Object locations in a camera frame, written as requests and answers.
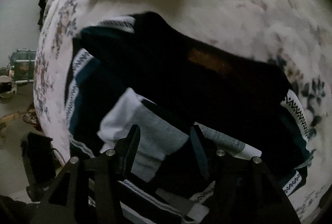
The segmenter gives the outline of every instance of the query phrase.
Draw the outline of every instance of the zigzag pattern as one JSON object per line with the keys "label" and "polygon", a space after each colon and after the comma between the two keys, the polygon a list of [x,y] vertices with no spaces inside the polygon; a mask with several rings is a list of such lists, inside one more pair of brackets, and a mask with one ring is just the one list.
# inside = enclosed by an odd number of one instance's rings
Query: zigzag pattern
{"label": "zigzag pattern", "polygon": [[212,189],[210,189],[208,192],[201,192],[200,195],[194,200],[196,202],[201,202],[206,196],[210,195],[211,193],[213,193],[215,190],[215,188],[213,187]]}
{"label": "zigzag pattern", "polygon": [[296,116],[298,117],[298,119],[301,122],[304,134],[306,137],[308,137],[308,127],[307,127],[307,122],[304,118],[304,114],[302,113],[301,109],[298,107],[298,105],[294,102],[293,99],[291,99],[290,97],[287,98],[285,97],[286,100],[286,104],[289,105],[293,111],[295,112]]}
{"label": "zigzag pattern", "polygon": [[172,206],[170,206],[168,204],[161,203],[160,201],[158,201],[154,197],[150,196],[149,194],[145,193],[143,190],[141,190],[140,188],[138,188],[132,182],[130,182],[128,180],[124,180],[124,181],[119,181],[119,183],[125,185],[131,191],[133,191],[136,194],[138,194],[139,196],[143,197],[144,199],[146,199],[147,201],[149,201],[153,205],[157,206],[158,208],[160,208],[160,209],[162,209],[164,211],[168,211],[168,212],[170,212],[172,214],[181,216],[181,214],[179,213],[178,210],[176,210],[175,208],[173,208]]}
{"label": "zigzag pattern", "polygon": [[289,185],[284,189],[284,192],[288,192],[288,190],[291,189],[291,187],[298,181],[298,179],[300,178],[300,174],[298,174],[297,177],[294,178],[294,181],[292,181],[291,183],[289,183]]}

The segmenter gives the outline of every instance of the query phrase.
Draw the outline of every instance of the white bedspread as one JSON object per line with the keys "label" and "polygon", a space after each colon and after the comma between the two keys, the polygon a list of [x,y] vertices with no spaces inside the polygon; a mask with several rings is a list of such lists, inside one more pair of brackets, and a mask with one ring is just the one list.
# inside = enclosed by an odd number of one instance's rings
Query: white bedspread
{"label": "white bedspread", "polygon": [[[328,0],[49,0],[37,52],[34,102],[53,146],[69,159],[64,88],[72,36],[96,21],[147,10],[157,12],[183,34],[284,69],[309,125],[312,157],[307,183],[289,197],[300,219],[307,218],[332,183],[332,8]],[[91,97],[103,96],[96,92]]]}

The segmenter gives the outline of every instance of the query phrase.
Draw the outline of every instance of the metal bolt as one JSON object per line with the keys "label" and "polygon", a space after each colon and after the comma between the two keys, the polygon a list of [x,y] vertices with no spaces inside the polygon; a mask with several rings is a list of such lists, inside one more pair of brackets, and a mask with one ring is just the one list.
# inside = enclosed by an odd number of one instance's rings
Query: metal bolt
{"label": "metal bolt", "polygon": [[258,157],[258,156],[254,156],[252,158],[252,161],[254,161],[255,163],[259,164],[260,162],[262,162],[262,160]]}
{"label": "metal bolt", "polygon": [[217,150],[216,153],[217,153],[218,156],[224,156],[226,154],[226,152],[224,150],[221,150],[221,149]]}
{"label": "metal bolt", "polygon": [[72,163],[72,164],[76,164],[77,162],[79,161],[79,158],[77,156],[73,156],[69,162]]}
{"label": "metal bolt", "polygon": [[109,149],[106,151],[106,155],[113,156],[115,154],[115,151],[113,149]]}

